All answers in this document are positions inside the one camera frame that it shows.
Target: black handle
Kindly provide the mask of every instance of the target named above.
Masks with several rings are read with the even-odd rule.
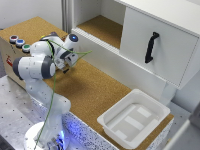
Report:
[[[159,34],[156,33],[156,32],[153,32],[153,36],[149,40],[149,44],[148,44],[148,48],[147,48],[147,53],[146,53],[146,56],[145,56],[145,63],[146,64],[153,60],[153,57],[151,57],[151,53],[152,53],[152,49],[153,49],[153,45],[154,45],[154,40],[156,38],[158,38],[158,37],[159,37]]]

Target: green cable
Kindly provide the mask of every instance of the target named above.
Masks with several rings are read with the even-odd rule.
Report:
[[[52,56],[53,56],[53,52],[52,52],[51,46],[50,46],[49,43],[48,43],[48,45],[49,45],[49,49],[51,50],[51,53],[52,53]],[[51,96],[50,108],[49,108],[47,117],[46,117],[46,119],[45,119],[44,125],[42,126],[42,130],[41,130],[41,132],[40,132],[40,134],[39,134],[39,137],[38,137],[38,139],[37,139],[37,142],[36,142],[36,145],[35,145],[34,150],[35,150],[36,147],[37,147],[37,144],[38,144],[38,142],[39,142],[40,136],[41,136],[41,134],[42,134],[42,131],[43,131],[43,129],[44,129],[44,126],[45,126],[45,124],[46,124],[46,122],[47,122],[47,119],[48,119],[49,114],[50,114],[50,111],[51,111],[51,107],[52,107],[52,104],[53,104],[53,97],[54,97],[54,93],[55,93],[55,85],[56,85],[56,72],[55,72],[55,74],[54,74],[54,85],[53,85],[53,93],[52,93],[52,96]]]
[[[88,51],[88,52],[74,52],[74,51],[70,51],[70,50],[64,48],[63,46],[61,46],[60,44],[58,44],[58,43],[56,43],[56,42],[54,42],[54,41],[51,41],[51,40],[48,40],[48,41],[49,41],[49,42],[52,42],[52,43],[54,43],[54,44],[56,44],[56,45],[58,45],[59,47],[63,48],[63,49],[66,50],[66,51],[69,51],[69,52],[71,52],[71,53],[75,53],[75,54],[89,54],[89,53],[92,52],[92,51]]]

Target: white drawer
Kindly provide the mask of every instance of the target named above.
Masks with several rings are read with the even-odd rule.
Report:
[[[159,37],[154,40],[153,60],[145,63],[153,32]],[[120,54],[179,86],[197,41],[196,36],[127,7]]]

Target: cabinet compartment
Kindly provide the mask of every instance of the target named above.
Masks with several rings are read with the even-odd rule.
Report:
[[[114,0],[74,0],[73,28],[120,48],[126,7]]]
[[[145,56],[153,32],[160,36],[154,40],[153,60],[146,64]],[[127,8],[120,54],[179,86],[197,41],[198,38],[191,34]]]

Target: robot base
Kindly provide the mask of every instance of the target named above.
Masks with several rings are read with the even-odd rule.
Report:
[[[36,141],[34,140],[34,137],[37,135],[37,133],[42,128],[44,122],[37,123],[33,125],[25,134],[24,137],[24,150],[49,150],[48,146],[42,147],[39,142],[37,147],[35,148]],[[65,140],[65,147],[69,144],[69,139]]]

